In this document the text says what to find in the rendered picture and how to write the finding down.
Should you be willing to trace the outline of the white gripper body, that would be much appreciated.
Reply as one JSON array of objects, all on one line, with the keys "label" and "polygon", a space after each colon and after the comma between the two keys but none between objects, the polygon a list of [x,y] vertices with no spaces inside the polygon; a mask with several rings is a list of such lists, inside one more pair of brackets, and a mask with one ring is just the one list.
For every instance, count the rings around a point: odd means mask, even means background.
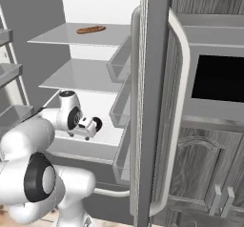
[{"label": "white gripper body", "polygon": [[102,120],[99,117],[82,117],[78,125],[72,131],[69,131],[69,133],[92,138],[101,130],[102,125]]}]

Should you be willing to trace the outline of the clear fridge door bin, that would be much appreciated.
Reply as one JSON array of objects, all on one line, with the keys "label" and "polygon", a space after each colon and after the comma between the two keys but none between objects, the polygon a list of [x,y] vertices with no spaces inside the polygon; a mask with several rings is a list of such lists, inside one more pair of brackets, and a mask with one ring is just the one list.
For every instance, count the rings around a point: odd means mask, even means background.
[{"label": "clear fridge door bin", "polygon": [[132,39],[128,35],[107,63],[112,82],[123,83],[131,70]]},{"label": "clear fridge door bin", "polygon": [[112,164],[116,183],[125,186],[130,185],[130,142],[131,121],[128,121]]},{"label": "clear fridge door bin", "polygon": [[115,128],[124,128],[131,114],[131,75],[128,73],[115,98],[110,118]]}]

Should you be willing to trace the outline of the grey fridge drawer front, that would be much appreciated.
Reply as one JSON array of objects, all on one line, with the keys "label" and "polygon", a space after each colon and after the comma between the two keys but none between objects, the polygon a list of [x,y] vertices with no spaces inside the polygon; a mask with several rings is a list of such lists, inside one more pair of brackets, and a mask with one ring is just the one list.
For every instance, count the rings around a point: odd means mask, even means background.
[{"label": "grey fridge drawer front", "polygon": [[[47,153],[47,158],[52,164],[82,168],[94,173],[96,187],[110,191],[128,191],[127,185],[118,184],[115,180],[112,165],[84,160],[70,159]],[[88,213],[99,219],[133,225],[130,214],[130,198],[112,197],[92,194],[84,199],[85,209]]]}]

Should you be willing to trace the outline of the glass fridge shelf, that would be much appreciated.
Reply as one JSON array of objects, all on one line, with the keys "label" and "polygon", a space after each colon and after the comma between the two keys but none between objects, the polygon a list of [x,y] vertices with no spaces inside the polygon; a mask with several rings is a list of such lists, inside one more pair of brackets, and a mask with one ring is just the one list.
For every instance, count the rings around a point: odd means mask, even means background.
[{"label": "glass fridge shelf", "polygon": [[131,33],[130,25],[115,24],[105,24],[106,28],[103,31],[85,34],[76,32],[78,29],[91,26],[92,23],[65,23],[32,38],[29,43],[116,47]]},{"label": "glass fridge shelf", "polygon": [[45,80],[40,88],[118,93],[122,84],[112,82],[106,61],[71,59]]}]

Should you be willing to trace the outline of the grey fridge door with bins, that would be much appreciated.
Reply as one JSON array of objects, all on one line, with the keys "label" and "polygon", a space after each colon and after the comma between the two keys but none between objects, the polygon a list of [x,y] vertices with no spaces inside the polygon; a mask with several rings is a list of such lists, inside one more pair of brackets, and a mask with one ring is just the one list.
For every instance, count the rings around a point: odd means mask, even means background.
[{"label": "grey fridge door with bins", "polygon": [[[0,29],[10,30],[0,6]],[[12,41],[0,47],[0,64],[18,64],[15,51],[13,49],[13,33]],[[0,114],[12,105],[26,105],[31,106],[25,85],[22,79],[22,74],[16,79],[12,80],[8,85],[0,89]]]}]

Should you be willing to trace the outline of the grey fridge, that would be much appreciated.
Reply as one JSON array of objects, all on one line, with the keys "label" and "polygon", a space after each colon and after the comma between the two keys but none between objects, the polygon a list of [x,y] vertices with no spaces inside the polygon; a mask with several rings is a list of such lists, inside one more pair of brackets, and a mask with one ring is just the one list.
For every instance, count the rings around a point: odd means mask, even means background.
[{"label": "grey fridge", "polygon": [[40,85],[71,59],[106,61],[119,48],[81,45],[29,43],[32,38],[65,23],[130,25],[139,0],[0,0],[7,26],[13,32],[13,49],[23,65],[22,79],[33,115],[39,109],[58,108],[59,94],[76,93],[82,117],[99,117],[102,128],[90,140],[82,135],[55,132],[47,153],[55,156],[112,165],[124,128],[115,128],[110,118],[119,93],[101,93],[71,89],[40,88]]}]

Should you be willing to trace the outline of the grey door bin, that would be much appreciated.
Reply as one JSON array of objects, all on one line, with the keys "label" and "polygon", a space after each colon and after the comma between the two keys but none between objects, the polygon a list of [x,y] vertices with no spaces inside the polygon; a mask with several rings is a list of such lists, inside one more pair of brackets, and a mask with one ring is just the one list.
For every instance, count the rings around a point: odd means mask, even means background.
[{"label": "grey door bin", "polygon": [[22,64],[0,64],[0,89],[23,73]]},{"label": "grey door bin", "polygon": [[0,114],[0,134],[4,134],[16,124],[32,115],[33,106],[12,105]]},{"label": "grey door bin", "polygon": [[0,29],[0,47],[12,41],[12,30]]}]

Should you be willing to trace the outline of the brown bread loaf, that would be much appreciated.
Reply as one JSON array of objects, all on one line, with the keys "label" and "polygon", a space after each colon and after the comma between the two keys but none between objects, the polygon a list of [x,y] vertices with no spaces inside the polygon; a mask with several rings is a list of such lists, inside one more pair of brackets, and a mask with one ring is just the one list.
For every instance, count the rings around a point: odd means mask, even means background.
[{"label": "brown bread loaf", "polygon": [[77,34],[87,34],[87,33],[104,31],[105,29],[106,29],[105,26],[92,26],[92,27],[78,29],[76,31],[76,33]]}]

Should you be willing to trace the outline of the grey wood cupboard door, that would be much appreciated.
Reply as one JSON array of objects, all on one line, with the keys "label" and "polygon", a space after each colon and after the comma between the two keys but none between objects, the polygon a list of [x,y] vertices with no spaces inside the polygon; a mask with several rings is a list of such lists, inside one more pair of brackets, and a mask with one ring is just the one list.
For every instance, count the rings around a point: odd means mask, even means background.
[{"label": "grey wood cupboard door", "polygon": [[244,209],[244,135],[234,155],[234,160],[224,185],[224,201],[227,200],[227,188],[234,190],[233,206]]},{"label": "grey wood cupboard door", "polygon": [[181,128],[177,142],[172,196],[203,200],[218,154],[224,148],[223,132]]}]

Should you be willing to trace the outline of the grey built-in oven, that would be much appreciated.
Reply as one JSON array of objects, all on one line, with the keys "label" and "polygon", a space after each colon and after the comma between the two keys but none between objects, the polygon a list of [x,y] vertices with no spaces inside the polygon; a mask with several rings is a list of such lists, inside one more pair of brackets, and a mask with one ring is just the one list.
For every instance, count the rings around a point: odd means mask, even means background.
[{"label": "grey built-in oven", "polygon": [[191,66],[184,120],[244,133],[244,15],[178,15]]}]

